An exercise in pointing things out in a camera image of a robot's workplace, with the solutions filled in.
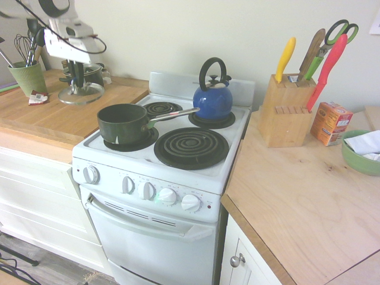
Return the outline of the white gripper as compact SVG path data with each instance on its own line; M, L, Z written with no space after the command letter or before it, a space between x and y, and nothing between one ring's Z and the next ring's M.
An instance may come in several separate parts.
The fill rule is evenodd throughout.
M72 86L82 88L84 85L84 64L96 63L99 56L90 54L89 52L98 52L99 48L91 37L83 39L69 38L67 39L71 45L53 34L48 28L45 29L45 45L50 56L67 59L68 68L72 78Z

